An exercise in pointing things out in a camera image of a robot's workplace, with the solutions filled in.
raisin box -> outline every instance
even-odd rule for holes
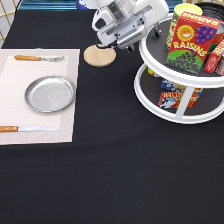
[[[162,93],[159,99],[159,107],[160,108],[177,108],[180,104],[181,98],[184,93],[181,92],[166,92]],[[196,92],[192,94],[192,97],[188,103],[187,107],[193,107],[198,99],[198,95]]]
[[[221,24],[220,20],[184,12],[179,17],[167,64],[198,74]]]

food package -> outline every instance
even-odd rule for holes
[[[151,68],[148,67],[148,73],[151,75],[151,76],[154,76],[154,77],[160,77],[159,75],[157,75]]]
[[[215,72],[218,75],[222,75],[222,76],[224,75],[224,53],[222,54],[221,59],[219,60],[219,63],[217,68],[215,69]]]
[[[173,92],[184,92],[184,90],[186,89],[186,86],[171,82],[167,79],[163,79],[161,88],[168,89]],[[203,90],[202,88],[195,88],[194,91],[197,93],[198,96],[200,96],[202,90]]]
[[[184,12],[178,19],[167,64],[198,74],[221,24],[220,20]]]
[[[224,53],[224,40],[217,45],[217,47],[212,51],[209,56],[207,63],[205,65],[205,71],[209,73],[213,73],[222,54]]]
[[[178,93],[178,92],[162,93],[158,105],[160,108],[178,108],[183,94],[184,93]],[[194,92],[187,107],[193,107],[197,99],[198,95],[196,92]]]

red cereal box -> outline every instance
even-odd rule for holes
[[[213,73],[222,54],[224,52],[224,40],[217,45],[217,47],[212,51],[211,55],[208,58],[208,61],[205,66],[205,71]]]
[[[159,107],[160,108],[177,108],[180,104],[181,98],[184,93],[181,92],[167,92],[162,93],[159,99]],[[196,92],[192,94],[192,97],[188,103],[187,107],[193,107],[198,99],[198,95]]]
[[[184,12],[178,19],[167,64],[198,74],[221,24],[220,20]]]

wooden handle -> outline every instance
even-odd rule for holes
[[[18,129],[17,126],[0,126],[0,132],[17,132]]]
[[[41,57],[35,56],[24,56],[24,55],[16,55],[14,56],[16,60],[26,60],[26,61],[40,61]]]

white placemat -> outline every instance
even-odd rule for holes
[[[18,61],[14,55],[61,56],[60,62]],[[77,86],[79,50],[0,50],[0,126],[47,126],[57,132],[0,133],[0,144],[71,142],[75,102],[62,111],[40,113],[24,100],[30,83],[44,76],[63,76]]]

